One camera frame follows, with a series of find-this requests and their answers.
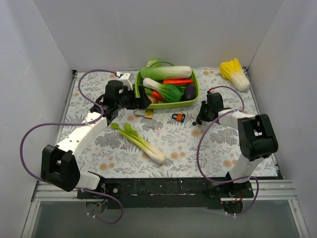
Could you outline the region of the orange black padlock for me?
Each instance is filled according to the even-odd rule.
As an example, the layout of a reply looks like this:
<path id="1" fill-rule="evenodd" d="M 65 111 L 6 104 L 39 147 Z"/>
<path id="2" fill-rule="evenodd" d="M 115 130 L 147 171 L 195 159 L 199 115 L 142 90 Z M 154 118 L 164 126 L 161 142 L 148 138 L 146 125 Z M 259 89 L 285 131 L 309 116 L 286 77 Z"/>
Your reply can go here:
<path id="1" fill-rule="evenodd" d="M 185 120 L 185 118 L 186 118 L 186 115 L 185 115 L 185 114 L 182 114 L 182 113 L 178 113 L 178 114 L 173 114 L 171 117 L 172 117 L 174 120 L 183 123 L 184 120 Z"/>

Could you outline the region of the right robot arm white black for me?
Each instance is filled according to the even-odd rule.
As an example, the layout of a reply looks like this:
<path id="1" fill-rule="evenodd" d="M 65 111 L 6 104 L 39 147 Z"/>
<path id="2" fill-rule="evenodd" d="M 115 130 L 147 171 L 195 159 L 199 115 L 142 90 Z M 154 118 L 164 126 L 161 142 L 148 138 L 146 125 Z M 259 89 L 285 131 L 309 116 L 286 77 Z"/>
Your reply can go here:
<path id="1" fill-rule="evenodd" d="M 226 108 L 220 93 L 207 92 L 202 101 L 197 123 L 210 122 L 238 131 L 240 157 L 221 181 L 211 181 L 208 192 L 212 198 L 235 197 L 251 193 L 250 178 L 257 166 L 278 150 L 278 142 L 270 119 L 266 114 L 248 115 L 240 110 Z"/>

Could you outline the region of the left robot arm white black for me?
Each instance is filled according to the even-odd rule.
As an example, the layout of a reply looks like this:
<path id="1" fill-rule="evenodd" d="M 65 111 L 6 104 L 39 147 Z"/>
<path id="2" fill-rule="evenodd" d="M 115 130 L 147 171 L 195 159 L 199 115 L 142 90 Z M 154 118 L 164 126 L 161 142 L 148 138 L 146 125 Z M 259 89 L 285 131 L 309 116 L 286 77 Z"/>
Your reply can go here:
<path id="1" fill-rule="evenodd" d="M 105 194 L 105 185 L 101 177 L 92 172 L 79 170 L 77 158 L 88 144 L 118 116 L 122 109 L 146 109 L 151 100 L 142 86 L 138 86 L 139 95 L 131 83 L 111 80 L 105 87 L 105 93 L 94 101 L 94 106 L 83 121 L 57 145 L 47 145 L 42 151 L 41 179 L 67 192 L 75 188 L 88 189 L 94 198 Z"/>

